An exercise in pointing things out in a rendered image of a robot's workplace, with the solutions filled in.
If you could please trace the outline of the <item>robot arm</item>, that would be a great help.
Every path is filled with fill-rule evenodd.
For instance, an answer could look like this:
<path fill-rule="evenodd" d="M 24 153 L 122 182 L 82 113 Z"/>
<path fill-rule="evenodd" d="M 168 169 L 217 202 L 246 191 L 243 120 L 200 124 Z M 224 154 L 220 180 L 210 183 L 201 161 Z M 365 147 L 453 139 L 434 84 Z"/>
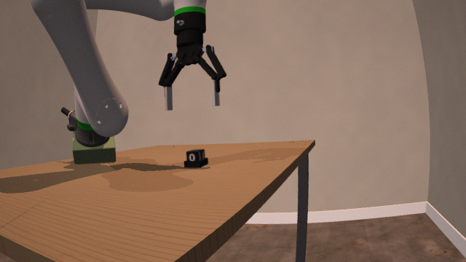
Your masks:
<path fill-rule="evenodd" d="M 206 32 L 207 0 L 30 1 L 75 84 L 75 111 L 62 107 L 61 112 L 68 117 L 68 130 L 75 131 L 78 143 L 86 147 L 101 146 L 119 134 L 129 114 L 103 62 L 87 9 L 129 12 L 158 21 L 174 17 L 176 36 L 189 31 Z"/>

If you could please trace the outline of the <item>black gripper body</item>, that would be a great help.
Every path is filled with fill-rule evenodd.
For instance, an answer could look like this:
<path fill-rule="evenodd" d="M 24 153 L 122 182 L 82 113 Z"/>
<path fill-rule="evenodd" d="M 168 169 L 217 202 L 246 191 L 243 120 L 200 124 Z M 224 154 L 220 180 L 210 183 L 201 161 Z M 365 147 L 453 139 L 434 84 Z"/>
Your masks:
<path fill-rule="evenodd" d="M 177 48 L 176 57 L 179 58 L 180 54 L 185 53 L 184 59 L 181 61 L 181 64 L 185 66 L 190 66 L 191 64 L 197 64 L 197 62 L 188 54 L 189 51 L 194 52 L 194 54 L 201 58 L 203 53 L 203 34 L 197 31 L 189 31 L 180 33 L 177 35 Z M 202 54 L 201 54 L 202 53 Z"/>

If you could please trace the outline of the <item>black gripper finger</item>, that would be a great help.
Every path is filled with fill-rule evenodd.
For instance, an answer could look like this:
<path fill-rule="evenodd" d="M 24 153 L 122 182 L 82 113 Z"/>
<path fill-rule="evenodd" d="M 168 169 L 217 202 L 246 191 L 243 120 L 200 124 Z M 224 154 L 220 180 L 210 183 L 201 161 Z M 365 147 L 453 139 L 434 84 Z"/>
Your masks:
<path fill-rule="evenodd" d="M 212 78 L 211 86 L 212 86 L 212 102 L 213 106 L 220 106 L 220 79 L 226 77 L 226 72 L 223 69 L 222 65 L 220 64 L 218 58 L 216 57 L 214 47 L 207 45 L 206 47 L 202 48 L 202 52 L 205 52 L 213 67 L 215 68 L 216 72 L 206 63 L 206 61 L 201 57 L 198 58 L 194 52 L 189 51 L 189 55 L 206 71 L 206 73 Z"/>
<path fill-rule="evenodd" d="M 173 93 L 172 93 L 172 84 L 175 81 L 176 77 L 179 75 L 182 68 L 185 65 L 180 64 L 185 57 L 185 53 L 181 53 L 178 60 L 176 60 L 176 53 L 167 54 L 167 62 L 165 64 L 164 70 L 159 80 L 159 85 L 165 88 L 165 110 L 173 110 Z M 173 68 L 173 65 L 175 66 Z M 173 69 L 172 69 L 173 68 Z M 166 81 L 165 81 L 166 80 Z"/>

